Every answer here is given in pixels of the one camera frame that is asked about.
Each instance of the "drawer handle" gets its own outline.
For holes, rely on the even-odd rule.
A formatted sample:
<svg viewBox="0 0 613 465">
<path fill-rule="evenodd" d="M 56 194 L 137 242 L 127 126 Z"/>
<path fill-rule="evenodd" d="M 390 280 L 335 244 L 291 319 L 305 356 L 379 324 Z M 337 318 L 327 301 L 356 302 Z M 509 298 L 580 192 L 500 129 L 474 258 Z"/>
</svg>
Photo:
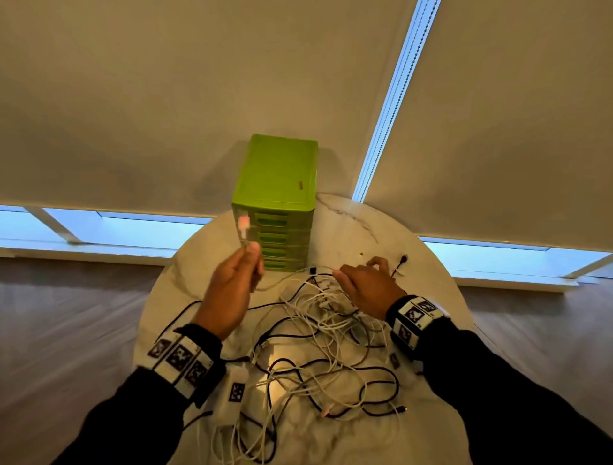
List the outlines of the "drawer handle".
<svg viewBox="0 0 613 465">
<path fill-rule="evenodd" d="M 263 242 L 264 244 L 286 244 L 287 234 L 260 232 L 258 234 L 258 239 L 258 242 Z"/>
<path fill-rule="evenodd" d="M 287 217 L 282 215 L 264 215 L 256 213 L 256 221 L 261 226 L 273 226 L 275 228 L 284 228 L 287 226 Z"/>
<path fill-rule="evenodd" d="M 287 250 L 282 248 L 263 248 L 262 255 L 273 258 L 285 258 L 287 256 Z"/>
<path fill-rule="evenodd" d="M 282 261 L 264 261 L 264 267 L 274 270 L 282 270 L 287 268 L 287 263 Z"/>
</svg>

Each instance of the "green lid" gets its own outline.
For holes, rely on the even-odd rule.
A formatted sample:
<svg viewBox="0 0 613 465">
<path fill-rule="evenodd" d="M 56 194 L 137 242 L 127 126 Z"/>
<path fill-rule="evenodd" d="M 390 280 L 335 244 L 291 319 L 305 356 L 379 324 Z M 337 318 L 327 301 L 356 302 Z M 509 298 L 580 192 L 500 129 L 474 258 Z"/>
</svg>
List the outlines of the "green lid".
<svg viewBox="0 0 613 465">
<path fill-rule="evenodd" d="M 232 203 L 309 212 L 315 208 L 315 140 L 253 134 Z"/>
</svg>

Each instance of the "white power adapter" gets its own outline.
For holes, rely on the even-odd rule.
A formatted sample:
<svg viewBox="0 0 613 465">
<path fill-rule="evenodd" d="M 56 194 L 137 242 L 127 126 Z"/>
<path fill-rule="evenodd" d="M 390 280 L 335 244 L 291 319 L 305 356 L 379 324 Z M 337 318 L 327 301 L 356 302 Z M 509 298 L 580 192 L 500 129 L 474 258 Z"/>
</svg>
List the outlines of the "white power adapter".
<svg viewBox="0 0 613 465">
<path fill-rule="evenodd" d="M 213 408 L 213 421 L 216 426 L 232 426 L 237 422 L 248 379 L 249 371 L 244 366 L 227 367 L 217 403 Z"/>
</svg>

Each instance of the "floor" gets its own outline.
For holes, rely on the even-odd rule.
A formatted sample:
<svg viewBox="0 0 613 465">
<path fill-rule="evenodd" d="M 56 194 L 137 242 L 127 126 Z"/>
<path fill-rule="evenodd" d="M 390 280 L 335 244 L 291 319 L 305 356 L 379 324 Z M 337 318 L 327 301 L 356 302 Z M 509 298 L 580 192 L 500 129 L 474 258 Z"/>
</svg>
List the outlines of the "floor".
<svg viewBox="0 0 613 465">
<path fill-rule="evenodd" d="M 0 258 L 0 457 L 43 465 L 131 370 L 161 268 Z M 462 288 L 480 336 L 613 435 L 613 280 L 566 296 Z"/>
</svg>

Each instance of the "wristband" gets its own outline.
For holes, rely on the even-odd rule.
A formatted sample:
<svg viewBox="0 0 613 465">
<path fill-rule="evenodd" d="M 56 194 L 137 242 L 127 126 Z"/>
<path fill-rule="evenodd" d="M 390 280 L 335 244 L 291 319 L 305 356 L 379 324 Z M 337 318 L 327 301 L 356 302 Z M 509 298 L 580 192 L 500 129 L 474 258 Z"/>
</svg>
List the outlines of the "wristband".
<svg viewBox="0 0 613 465">
<path fill-rule="evenodd" d="M 226 365 L 209 348 L 205 352 L 186 334 L 188 328 L 168 329 L 147 353 L 146 368 L 172 384 L 200 408 L 226 373 Z"/>
<path fill-rule="evenodd" d="M 404 346 L 413 360 L 421 359 L 417 346 L 422 332 L 439 318 L 449 318 L 449 315 L 429 300 L 415 295 L 401 297 L 386 314 L 386 321 L 392 327 L 392 340 Z"/>
</svg>

